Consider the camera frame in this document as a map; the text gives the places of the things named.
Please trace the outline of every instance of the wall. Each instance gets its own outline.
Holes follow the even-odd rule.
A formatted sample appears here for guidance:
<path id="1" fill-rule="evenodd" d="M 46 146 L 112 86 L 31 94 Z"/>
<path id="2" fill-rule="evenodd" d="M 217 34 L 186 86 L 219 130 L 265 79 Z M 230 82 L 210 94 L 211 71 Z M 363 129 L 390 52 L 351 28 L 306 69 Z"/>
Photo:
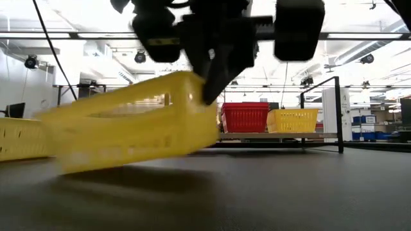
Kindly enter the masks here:
<path id="1" fill-rule="evenodd" d="M 25 102 L 24 118 L 32 118 L 35 112 L 54 107 L 57 92 L 52 88 L 53 69 L 49 68 L 48 73 L 28 70 L 22 61 L 6 56 L 0 49 L 0 110 L 9 104 Z"/>

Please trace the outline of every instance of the yellow basket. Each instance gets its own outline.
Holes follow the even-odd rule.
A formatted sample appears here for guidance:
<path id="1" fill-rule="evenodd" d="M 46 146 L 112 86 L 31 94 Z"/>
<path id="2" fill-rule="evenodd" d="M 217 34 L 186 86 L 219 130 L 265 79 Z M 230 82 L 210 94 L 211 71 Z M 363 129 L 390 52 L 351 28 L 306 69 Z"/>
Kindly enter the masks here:
<path id="1" fill-rule="evenodd" d="M 312 133 L 317 124 L 318 109 L 278 109 L 268 113 L 268 132 Z"/>
<path id="2" fill-rule="evenodd" d="M 66 173 L 186 155 L 218 139 L 216 103 L 202 103 L 203 84 L 193 73 L 172 73 L 54 108 L 38 118 L 59 144 L 57 157 Z M 170 95 L 170 106 L 143 113 L 116 110 L 163 94 Z"/>
<path id="3" fill-rule="evenodd" d="M 47 157 L 48 141 L 40 121 L 0 119 L 0 161 Z"/>

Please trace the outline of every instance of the red plastic basket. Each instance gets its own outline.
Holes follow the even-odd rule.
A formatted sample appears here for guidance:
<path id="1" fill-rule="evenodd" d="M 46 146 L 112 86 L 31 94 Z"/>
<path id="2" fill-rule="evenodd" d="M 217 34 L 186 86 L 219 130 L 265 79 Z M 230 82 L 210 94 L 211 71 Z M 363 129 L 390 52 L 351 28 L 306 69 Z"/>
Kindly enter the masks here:
<path id="1" fill-rule="evenodd" d="M 268 103 L 224 103 L 224 132 L 265 132 Z"/>

